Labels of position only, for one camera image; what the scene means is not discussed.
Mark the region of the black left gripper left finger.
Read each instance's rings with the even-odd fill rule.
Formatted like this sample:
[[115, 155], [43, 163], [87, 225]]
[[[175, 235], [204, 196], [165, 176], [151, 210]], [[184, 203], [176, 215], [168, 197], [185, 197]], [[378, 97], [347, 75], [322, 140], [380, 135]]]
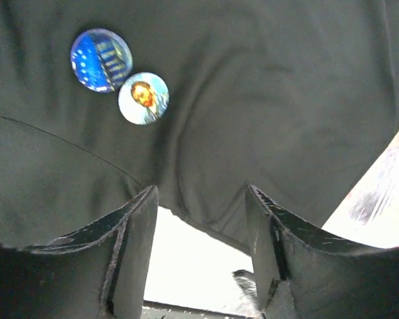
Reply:
[[139, 318], [157, 211], [149, 186], [48, 245], [0, 244], [0, 318]]

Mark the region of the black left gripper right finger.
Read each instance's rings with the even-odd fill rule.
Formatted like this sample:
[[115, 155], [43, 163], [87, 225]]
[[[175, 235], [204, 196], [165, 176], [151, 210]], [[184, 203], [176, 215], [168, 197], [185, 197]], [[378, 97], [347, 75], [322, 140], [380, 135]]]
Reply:
[[266, 318], [399, 318], [399, 247], [320, 229], [248, 185], [245, 211]]

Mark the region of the black t-shirt garment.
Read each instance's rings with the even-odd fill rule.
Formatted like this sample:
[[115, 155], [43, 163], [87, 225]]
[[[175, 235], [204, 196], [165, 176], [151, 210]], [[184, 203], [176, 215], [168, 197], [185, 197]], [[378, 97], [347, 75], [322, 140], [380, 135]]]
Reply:
[[[137, 126], [70, 67], [120, 35], [161, 76]], [[0, 242], [42, 244], [149, 185], [248, 252], [244, 187], [322, 226], [399, 130], [399, 1], [0, 1]]]

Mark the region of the white portrait round brooch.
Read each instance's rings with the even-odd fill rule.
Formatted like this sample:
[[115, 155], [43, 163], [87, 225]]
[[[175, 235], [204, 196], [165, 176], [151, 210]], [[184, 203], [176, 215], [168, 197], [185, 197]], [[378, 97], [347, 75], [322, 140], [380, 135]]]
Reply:
[[130, 76], [118, 94], [120, 113], [135, 125], [157, 122], [168, 109], [169, 101], [166, 83], [151, 72], [139, 72]]

